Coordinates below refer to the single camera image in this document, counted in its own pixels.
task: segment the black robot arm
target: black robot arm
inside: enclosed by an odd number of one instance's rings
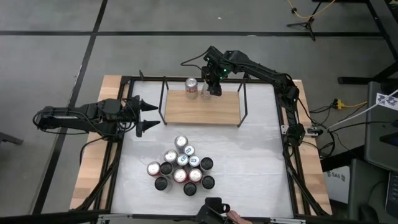
[[[286,110],[289,124],[286,134],[288,143],[291,146],[299,146],[302,143],[305,130],[297,118],[297,100],[300,91],[288,74],[277,73],[255,63],[246,54],[238,50],[228,50],[222,54],[218,49],[211,46],[203,59],[207,61],[207,66],[203,69],[203,78],[209,85],[208,90],[211,95],[221,96],[220,82],[227,78],[231,72],[235,74],[244,72],[274,86],[279,103]]]
[[[54,108],[46,106],[33,117],[33,123],[42,131],[55,128],[73,128],[85,132],[97,132],[109,141],[120,140],[121,134],[136,127],[137,137],[160,121],[140,121],[141,111],[156,110],[156,106],[140,100],[139,96],[123,100],[106,99],[85,104],[78,108]]]

